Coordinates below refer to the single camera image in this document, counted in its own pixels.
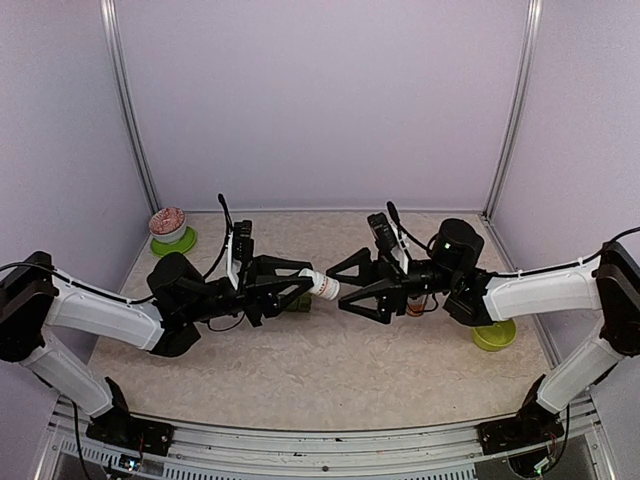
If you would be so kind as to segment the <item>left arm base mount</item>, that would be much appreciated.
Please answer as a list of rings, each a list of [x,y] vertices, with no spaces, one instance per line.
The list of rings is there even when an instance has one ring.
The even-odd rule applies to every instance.
[[[174,435],[174,427],[165,422],[133,416],[122,390],[109,377],[105,378],[111,403],[105,413],[93,415],[86,436],[105,444],[166,457]]]

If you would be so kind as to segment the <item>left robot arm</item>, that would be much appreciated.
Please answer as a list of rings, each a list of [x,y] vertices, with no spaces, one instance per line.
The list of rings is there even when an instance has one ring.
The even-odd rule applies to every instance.
[[[118,444],[133,443],[140,424],[120,387],[96,376],[53,329],[84,331],[175,358],[199,340],[198,324],[238,317],[258,327],[314,285],[311,263],[255,255],[249,220],[225,222],[225,243],[216,261],[226,265],[226,273],[213,280],[184,254],[165,255],[147,277],[151,294],[144,299],[83,284],[58,270],[43,251],[4,265],[1,359],[29,369],[72,400]]]

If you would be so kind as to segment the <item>small white pill bottle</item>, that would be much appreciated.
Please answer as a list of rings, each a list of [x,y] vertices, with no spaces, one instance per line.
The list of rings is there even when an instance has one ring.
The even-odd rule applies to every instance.
[[[299,272],[299,277],[305,277],[311,280],[311,287],[307,292],[312,296],[328,301],[333,301],[339,296],[341,285],[340,282],[334,278],[308,268],[302,269]]]

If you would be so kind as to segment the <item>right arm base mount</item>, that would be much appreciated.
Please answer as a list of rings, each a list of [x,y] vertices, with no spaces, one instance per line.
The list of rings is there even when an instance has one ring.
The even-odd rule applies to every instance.
[[[520,409],[507,418],[485,421],[476,429],[484,455],[524,448],[562,437],[565,433],[559,413],[551,413],[537,402],[544,375],[527,392]]]

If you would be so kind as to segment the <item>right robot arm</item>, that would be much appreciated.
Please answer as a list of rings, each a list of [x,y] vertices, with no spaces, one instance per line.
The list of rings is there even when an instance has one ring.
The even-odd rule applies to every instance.
[[[376,248],[363,248],[326,272],[357,288],[339,299],[343,311],[388,324],[405,313],[410,298],[442,294],[444,310],[467,327],[556,311],[601,312],[600,326],[531,388],[511,423],[520,443],[535,442],[577,395],[639,353],[639,266],[617,238],[586,258],[498,273],[478,268],[484,240],[464,220],[443,220],[420,246],[423,259],[408,255],[405,243],[416,238],[393,203],[367,222]]]

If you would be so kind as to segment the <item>green weekly pill organizer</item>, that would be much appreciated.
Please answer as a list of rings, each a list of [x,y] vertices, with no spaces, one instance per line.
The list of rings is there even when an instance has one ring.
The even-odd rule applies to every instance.
[[[301,295],[286,307],[286,311],[291,313],[309,313],[312,308],[312,302],[311,295]]]

